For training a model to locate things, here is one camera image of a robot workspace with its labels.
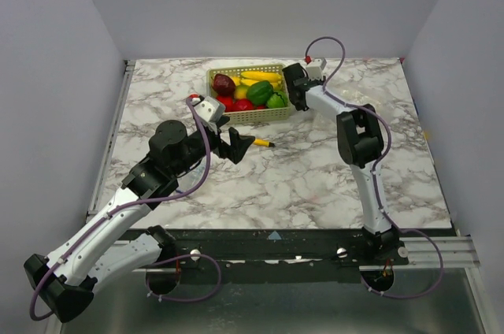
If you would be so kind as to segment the green bell pepper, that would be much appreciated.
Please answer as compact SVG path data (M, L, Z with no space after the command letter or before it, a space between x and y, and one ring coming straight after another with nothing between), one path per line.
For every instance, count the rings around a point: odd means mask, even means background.
M274 90L268 82L260 82L249 87L246 98L255 106L264 105Z

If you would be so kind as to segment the clear zip top bag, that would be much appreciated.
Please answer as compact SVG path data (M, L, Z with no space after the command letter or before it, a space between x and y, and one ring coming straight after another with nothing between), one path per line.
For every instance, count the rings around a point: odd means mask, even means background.
M336 134L336 117L340 113L353 109L363 109L357 103L345 102L338 95L325 91L323 87L314 87L306 93L306 104L309 110L315 111L313 128Z

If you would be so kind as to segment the green striped watermelon toy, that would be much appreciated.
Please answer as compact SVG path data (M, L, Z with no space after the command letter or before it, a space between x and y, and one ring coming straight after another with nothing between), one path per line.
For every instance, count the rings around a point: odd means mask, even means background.
M289 98L283 91L274 91L266 102L268 109L286 108L289 105Z

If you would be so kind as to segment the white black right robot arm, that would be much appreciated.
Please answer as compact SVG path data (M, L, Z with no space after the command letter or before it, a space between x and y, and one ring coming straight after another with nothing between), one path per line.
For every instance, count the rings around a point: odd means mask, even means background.
M390 147L385 145L380 118L373 106L346 102L328 91L325 80L310 78L299 63L282 73L296 110L315 110L336 124L339 156L350 166L363 211L362 254L371 264L382 263L399 245L399 234L386 213L380 162Z

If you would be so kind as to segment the dark red apple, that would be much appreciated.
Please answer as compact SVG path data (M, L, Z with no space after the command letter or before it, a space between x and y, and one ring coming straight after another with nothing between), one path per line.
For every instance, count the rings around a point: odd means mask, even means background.
M216 74L213 78L212 89L221 96L233 96L235 92L234 80L225 74Z

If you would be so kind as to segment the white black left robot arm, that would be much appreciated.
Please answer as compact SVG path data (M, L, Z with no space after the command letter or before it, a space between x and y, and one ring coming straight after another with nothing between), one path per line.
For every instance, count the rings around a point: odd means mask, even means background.
M193 116L196 130L189 133L177 120L161 122L149 140L146 156L123 179L109 202L71 239L47 255L33 254L24 263L34 292L29 306L33 321L55 315L62 323L82 314L98 290L112 279L140 266L165 267L187 258L175 239L161 226L148 228L120 248L114 243L129 228L163 202L196 192L209 174L211 156L242 161L255 138L229 128L228 117Z

